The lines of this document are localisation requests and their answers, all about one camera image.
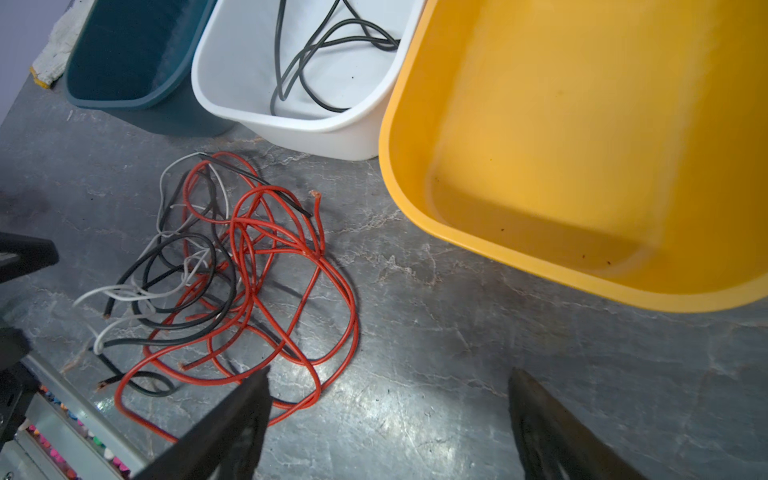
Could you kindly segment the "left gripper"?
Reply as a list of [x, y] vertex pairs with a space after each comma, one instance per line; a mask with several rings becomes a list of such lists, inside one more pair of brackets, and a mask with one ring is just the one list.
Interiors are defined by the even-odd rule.
[[[1, 234], [1, 282], [17, 280], [59, 261], [55, 244], [47, 239], [3, 232]], [[10, 324], [8, 315], [22, 302], [18, 291], [1, 292], [1, 442], [15, 437], [25, 421], [26, 410], [38, 391], [39, 381], [22, 364], [31, 351], [23, 331]]]

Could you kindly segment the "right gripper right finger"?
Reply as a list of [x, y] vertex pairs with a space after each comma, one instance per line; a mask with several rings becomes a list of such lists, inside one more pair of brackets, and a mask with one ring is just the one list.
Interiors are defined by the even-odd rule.
[[508, 379], [509, 413], [527, 479], [642, 479], [527, 371]]

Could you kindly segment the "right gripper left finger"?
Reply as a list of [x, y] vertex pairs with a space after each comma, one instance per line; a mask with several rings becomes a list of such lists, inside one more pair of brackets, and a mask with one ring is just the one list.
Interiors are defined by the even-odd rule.
[[268, 368], [243, 381], [138, 479], [251, 479], [261, 457], [272, 397]]

